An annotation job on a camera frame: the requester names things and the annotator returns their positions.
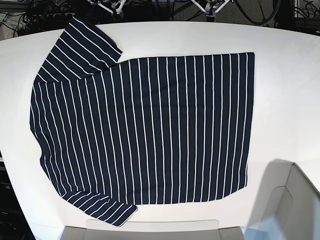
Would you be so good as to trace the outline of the navy white striped T-shirt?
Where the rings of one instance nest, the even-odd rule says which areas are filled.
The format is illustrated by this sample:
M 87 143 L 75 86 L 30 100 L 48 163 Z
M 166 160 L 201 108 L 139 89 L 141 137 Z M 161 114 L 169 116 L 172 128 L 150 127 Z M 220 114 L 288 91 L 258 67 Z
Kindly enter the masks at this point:
M 140 205 L 209 202 L 245 188 L 254 53 L 121 55 L 73 17 L 36 75 L 30 130 L 58 195 L 120 227 Z

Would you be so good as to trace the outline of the white bin front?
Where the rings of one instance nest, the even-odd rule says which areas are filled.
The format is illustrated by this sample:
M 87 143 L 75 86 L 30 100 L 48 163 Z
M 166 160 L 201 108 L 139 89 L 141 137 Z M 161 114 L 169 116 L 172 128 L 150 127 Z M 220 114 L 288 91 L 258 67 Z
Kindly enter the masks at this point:
M 239 226 L 219 228 L 217 220 L 133 222 L 117 227 L 87 220 L 86 227 L 66 226 L 62 240 L 243 240 Z

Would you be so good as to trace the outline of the white bin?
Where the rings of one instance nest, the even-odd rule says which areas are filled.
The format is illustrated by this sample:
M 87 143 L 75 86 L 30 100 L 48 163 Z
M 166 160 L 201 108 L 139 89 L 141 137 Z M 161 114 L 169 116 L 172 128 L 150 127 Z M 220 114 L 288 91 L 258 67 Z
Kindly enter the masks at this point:
M 239 226 L 219 228 L 217 220 L 133 222 L 117 227 L 87 220 L 86 227 L 66 226 L 62 240 L 243 240 Z
M 267 165 L 243 234 L 246 240 L 320 238 L 320 193 L 297 164 Z

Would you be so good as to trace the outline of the black power strip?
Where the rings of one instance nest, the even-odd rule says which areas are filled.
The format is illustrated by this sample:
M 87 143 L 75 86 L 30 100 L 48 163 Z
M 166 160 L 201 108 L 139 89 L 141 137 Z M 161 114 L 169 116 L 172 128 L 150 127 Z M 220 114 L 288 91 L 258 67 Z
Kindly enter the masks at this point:
M 67 12 L 67 13 L 46 13 L 40 15 L 33 16 L 33 23 L 40 23 L 40 22 L 64 22 L 69 21 L 75 15 L 74 12 Z

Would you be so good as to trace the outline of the white bin right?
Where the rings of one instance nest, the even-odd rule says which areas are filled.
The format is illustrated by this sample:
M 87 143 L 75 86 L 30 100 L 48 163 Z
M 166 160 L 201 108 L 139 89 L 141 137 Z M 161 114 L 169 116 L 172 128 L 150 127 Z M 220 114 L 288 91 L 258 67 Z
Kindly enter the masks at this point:
M 320 193 L 297 164 L 267 165 L 243 234 L 246 240 L 320 238 Z

